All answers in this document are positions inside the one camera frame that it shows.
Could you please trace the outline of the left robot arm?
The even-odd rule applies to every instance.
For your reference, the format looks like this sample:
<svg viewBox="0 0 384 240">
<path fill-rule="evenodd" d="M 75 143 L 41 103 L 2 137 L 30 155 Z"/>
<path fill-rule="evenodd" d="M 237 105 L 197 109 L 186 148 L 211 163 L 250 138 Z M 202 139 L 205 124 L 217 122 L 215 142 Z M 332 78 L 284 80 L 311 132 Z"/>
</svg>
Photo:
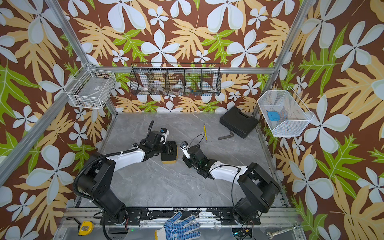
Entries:
<svg viewBox="0 0 384 240">
<path fill-rule="evenodd" d="M 126 205 L 111 190 L 117 170 L 142 163 L 166 152 L 169 130 L 148 130 L 146 138 L 133 148 L 111 154 L 97 155 L 90 159 L 73 182 L 74 193 L 95 203 L 103 211 L 103 218 L 115 224 L 127 219 Z"/>
</svg>

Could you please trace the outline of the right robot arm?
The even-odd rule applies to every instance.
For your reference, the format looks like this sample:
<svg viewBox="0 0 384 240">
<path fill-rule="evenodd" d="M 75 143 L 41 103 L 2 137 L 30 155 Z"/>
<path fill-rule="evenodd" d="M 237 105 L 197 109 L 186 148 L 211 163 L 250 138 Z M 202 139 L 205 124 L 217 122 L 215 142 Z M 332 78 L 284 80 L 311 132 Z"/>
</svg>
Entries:
<svg viewBox="0 0 384 240">
<path fill-rule="evenodd" d="M 205 179 L 224 180 L 240 186 L 245 194 L 232 208 L 232 215 L 238 224 L 255 222 L 261 214 L 268 213 L 281 191 L 279 184 L 257 163 L 248 166 L 234 166 L 209 159 L 200 145 L 190 147 L 182 142 L 183 161 Z"/>
</svg>

